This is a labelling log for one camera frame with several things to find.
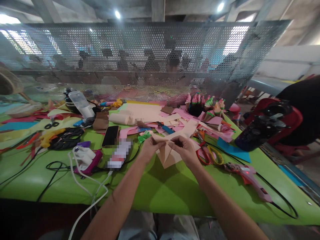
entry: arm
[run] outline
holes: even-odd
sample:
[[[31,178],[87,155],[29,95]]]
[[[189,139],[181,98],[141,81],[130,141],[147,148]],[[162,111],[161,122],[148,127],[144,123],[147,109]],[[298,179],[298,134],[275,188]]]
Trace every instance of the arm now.
[[[229,240],[267,240],[257,224],[220,188],[202,167],[192,143],[181,136],[172,139],[169,146],[178,152],[206,194],[214,213]]]
[[[165,145],[164,142],[155,144],[152,137],[145,140],[139,156],[112,195],[99,209],[81,240],[116,239],[131,209],[144,168],[153,154],[163,145]]]

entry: pants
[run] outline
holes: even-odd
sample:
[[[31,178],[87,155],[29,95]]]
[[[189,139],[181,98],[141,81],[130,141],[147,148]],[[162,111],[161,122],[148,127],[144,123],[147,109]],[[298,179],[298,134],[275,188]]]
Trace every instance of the pants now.
[[[195,240],[198,231],[192,216],[153,214],[131,210],[119,240]]]

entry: ceiling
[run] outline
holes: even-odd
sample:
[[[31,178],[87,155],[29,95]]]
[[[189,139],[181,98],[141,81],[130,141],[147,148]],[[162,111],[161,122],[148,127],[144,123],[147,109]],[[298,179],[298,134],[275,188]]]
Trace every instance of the ceiling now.
[[[277,45],[320,43],[319,0],[1,0],[0,14],[21,23],[234,22],[256,14],[254,21],[293,20]]]

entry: white plug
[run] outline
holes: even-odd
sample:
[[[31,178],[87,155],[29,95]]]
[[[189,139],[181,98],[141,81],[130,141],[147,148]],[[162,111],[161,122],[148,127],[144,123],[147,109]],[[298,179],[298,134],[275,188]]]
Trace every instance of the white plug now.
[[[78,147],[78,151],[74,152],[77,161],[82,161],[82,164],[89,166],[96,154],[90,148]]]

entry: black scissors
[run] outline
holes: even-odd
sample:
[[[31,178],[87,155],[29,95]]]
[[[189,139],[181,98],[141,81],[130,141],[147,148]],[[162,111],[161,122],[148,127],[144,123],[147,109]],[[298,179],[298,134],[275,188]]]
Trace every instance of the black scissors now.
[[[44,126],[44,129],[50,129],[52,127],[58,126],[59,123],[54,121],[54,118],[51,118],[51,123]]]

